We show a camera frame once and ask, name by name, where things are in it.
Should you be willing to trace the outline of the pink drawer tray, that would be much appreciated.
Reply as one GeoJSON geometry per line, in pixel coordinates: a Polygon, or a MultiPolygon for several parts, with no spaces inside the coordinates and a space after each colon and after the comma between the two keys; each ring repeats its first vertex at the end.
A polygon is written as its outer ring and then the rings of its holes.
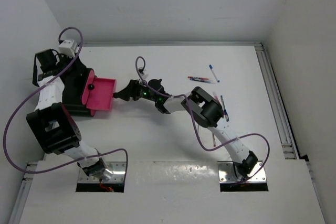
{"type": "Polygon", "coordinates": [[[90,91],[86,107],[94,111],[111,111],[116,79],[95,77],[93,85],[94,89],[90,91]]]}

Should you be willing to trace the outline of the blue cap white marker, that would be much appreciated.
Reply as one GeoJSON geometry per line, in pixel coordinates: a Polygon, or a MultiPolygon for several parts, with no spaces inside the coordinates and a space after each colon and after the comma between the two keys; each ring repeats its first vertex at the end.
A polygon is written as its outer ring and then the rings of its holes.
{"type": "Polygon", "coordinates": [[[210,70],[211,70],[211,72],[212,72],[212,74],[213,74],[213,76],[214,76],[216,82],[219,83],[220,80],[218,79],[218,77],[217,77],[217,75],[216,75],[216,73],[215,73],[215,71],[214,71],[213,66],[212,66],[212,65],[209,65],[209,68],[210,68],[210,70]]]}

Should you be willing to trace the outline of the dark blue gel pen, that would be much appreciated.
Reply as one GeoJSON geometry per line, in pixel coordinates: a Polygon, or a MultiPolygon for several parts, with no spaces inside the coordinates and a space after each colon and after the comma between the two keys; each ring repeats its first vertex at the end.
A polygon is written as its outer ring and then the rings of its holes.
{"type": "Polygon", "coordinates": [[[220,100],[221,100],[221,103],[222,103],[222,107],[223,107],[223,111],[224,111],[224,118],[227,122],[229,122],[229,115],[227,113],[227,110],[226,110],[226,107],[225,107],[225,103],[224,103],[224,98],[222,95],[220,95],[220,100]]]}

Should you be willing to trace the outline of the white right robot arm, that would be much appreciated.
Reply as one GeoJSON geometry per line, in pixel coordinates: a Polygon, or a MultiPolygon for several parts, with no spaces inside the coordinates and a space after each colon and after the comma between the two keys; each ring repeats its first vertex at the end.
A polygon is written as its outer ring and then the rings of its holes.
{"type": "Polygon", "coordinates": [[[140,98],[154,102],[162,114],[186,111],[200,127],[208,129],[228,151],[237,173],[247,179],[258,162],[257,156],[246,147],[233,132],[224,118],[220,103],[201,87],[195,87],[184,95],[170,95],[161,85],[161,79],[148,82],[130,80],[128,85],[113,97],[124,101],[137,101],[140,98]]]}

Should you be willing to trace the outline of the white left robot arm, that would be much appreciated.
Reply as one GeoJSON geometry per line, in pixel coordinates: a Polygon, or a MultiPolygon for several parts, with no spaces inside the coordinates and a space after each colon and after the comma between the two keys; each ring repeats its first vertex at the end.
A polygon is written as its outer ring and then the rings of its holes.
{"type": "Polygon", "coordinates": [[[66,155],[76,160],[87,176],[108,181],[113,170],[96,148],[82,140],[72,117],[93,117],[97,111],[110,111],[117,82],[97,77],[80,59],[58,77],[70,62],[71,58],[54,49],[35,54],[33,84],[43,89],[26,120],[46,154],[66,155]]]}

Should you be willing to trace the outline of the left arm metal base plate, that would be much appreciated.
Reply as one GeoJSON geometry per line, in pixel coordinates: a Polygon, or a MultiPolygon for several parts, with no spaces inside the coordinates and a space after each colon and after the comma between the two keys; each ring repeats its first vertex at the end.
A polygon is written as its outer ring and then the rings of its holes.
{"type": "Polygon", "coordinates": [[[125,180],[126,162],[105,162],[104,167],[91,166],[81,168],[78,174],[78,183],[98,184],[123,183],[125,180]]]}

